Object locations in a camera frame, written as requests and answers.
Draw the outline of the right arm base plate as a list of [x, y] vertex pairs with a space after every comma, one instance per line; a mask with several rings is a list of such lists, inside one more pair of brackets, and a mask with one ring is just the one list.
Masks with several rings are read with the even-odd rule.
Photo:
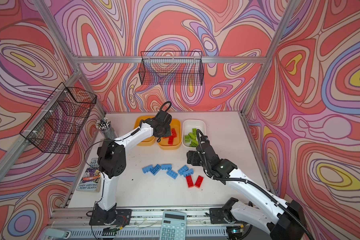
[[248, 223], [237, 220], [233, 214], [223, 208], [210, 208], [206, 215], [212, 224], [247, 225]]

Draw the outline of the red lego brick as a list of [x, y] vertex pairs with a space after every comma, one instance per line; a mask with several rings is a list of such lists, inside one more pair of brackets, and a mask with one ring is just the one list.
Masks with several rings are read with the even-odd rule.
[[186, 176], [186, 181], [187, 181], [188, 188], [193, 188], [194, 187], [194, 183], [193, 183], [193, 179], [192, 179], [191, 175]]
[[175, 128], [172, 128], [172, 137], [173, 138], [177, 137], [177, 132], [176, 132]]
[[168, 140], [168, 145], [173, 145], [174, 144], [174, 137], [173, 136], [171, 136], [171, 137], [169, 137], [169, 140]]
[[202, 176], [198, 176], [196, 182], [194, 183], [194, 186], [196, 188], [200, 188], [203, 183], [204, 178]]

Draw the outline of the blue lego brick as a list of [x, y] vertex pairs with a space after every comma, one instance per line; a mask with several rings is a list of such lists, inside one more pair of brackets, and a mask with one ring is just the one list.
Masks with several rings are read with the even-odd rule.
[[149, 166], [142, 168], [142, 171], [144, 174], [146, 174], [146, 173], [150, 172], [152, 169], [153, 169], [153, 165], [149, 165]]
[[183, 167], [181, 167], [179, 170], [178, 170], [178, 174], [179, 175], [183, 175], [184, 172], [188, 171], [189, 168], [187, 165], [184, 165]]
[[169, 177], [171, 177], [172, 179], [176, 179], [177, 177], [178, 177], [178, 173], [176, 173], [175, 171], [173, 171], [173, 170], [167, 170], [167, 175], [169, 176]]
[[161, 170], [161, 165], [157, 164], [155, 167], [153, 167], [150, 170], [150, 172], [155, 176], [160, 170]]
[[183, 173], [183, 176], [184, 177], [187, 177], [187, 176], [191, 176], [191, 175], [193, 175], [194, 174], [194, 170], [193, 169], [189, 169], [189, 170], [187, 170], [187, 171], [185, 171], [184, 173]]
[[172, 169], [172, 164], [162, 164], [161, 165], [161, 170], [171, 170]]

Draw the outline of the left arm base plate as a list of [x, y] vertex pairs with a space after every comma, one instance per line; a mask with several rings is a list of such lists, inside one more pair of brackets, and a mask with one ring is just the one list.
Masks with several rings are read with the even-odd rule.
[[91, 216], [90, 226], [122, 226], [125, 227], [130, 224], [132, 216], [131, 209], [118, 209], [111, 211], [109, 214], [100, 214], [94, 211]]

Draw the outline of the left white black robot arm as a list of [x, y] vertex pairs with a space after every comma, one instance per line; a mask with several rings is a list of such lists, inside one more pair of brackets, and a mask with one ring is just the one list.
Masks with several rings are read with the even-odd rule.
[[155, 137], [160, 141], [162, 138], [171, 136], [170, 123], [172, 116], [168, 113], [172, 102], [167, 101], [153, 118], [142, 120], [138, 127], [126, 135], [116, 139], [105, 139], [97, 150], [100, 172], [104, 175], [102, 197], [95, 204], [95, 216], [110, 222], [117, 217], [116, 192], [119, 176], [127, 167], [127, 153], [142, 141]]

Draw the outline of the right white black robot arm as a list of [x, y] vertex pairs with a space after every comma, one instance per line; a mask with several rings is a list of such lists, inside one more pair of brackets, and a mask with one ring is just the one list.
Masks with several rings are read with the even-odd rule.
[[241, 169], [228, 159], [221, 159], [214, 151], [207, 136], [196, 130], [198, 146], [187, 153], [187, 162], [201, 166], [208, 178], [242, 194], [252, 206], [237, 199], [227, 201], [223, 212], [226, 222], [240, 221], [269, 234], [273, 240], [300, 240], [314, 237], [308, 230], [302, 206], [275, 196], [253, 182]]

